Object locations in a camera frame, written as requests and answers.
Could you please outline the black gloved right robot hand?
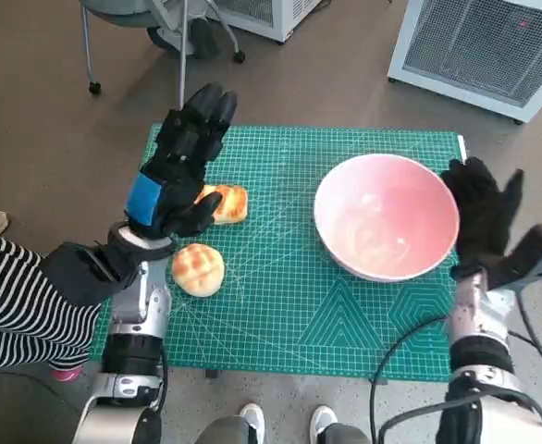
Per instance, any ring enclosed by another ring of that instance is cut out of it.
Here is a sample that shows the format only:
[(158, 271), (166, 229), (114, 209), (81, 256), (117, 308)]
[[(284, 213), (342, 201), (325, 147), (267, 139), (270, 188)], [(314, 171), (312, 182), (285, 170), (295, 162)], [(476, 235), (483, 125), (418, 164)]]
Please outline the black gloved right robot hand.
[(455, 244), (457, 281), (490, 270), (505, 256), (511, 225), (523, 198), (524, 172), (516, 169), (504, 188), (477, 157), (453, 159), (440, 177), (451, 191), (460, 215)]

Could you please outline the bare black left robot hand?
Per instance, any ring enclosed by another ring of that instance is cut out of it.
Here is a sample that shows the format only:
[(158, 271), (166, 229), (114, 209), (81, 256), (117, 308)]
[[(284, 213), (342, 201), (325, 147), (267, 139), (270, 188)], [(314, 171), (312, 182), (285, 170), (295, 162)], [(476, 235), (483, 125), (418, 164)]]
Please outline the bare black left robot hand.
[(154, 154), (140, 168), (129, 194), (125, 213), (132, 231), (150, 240), (187, 238), (213, 224), (221, 194), (200, 194), (206, 164), (220, 154), (237, 103), (233, 91), (207, 83), (180, 109), (168, 111)]

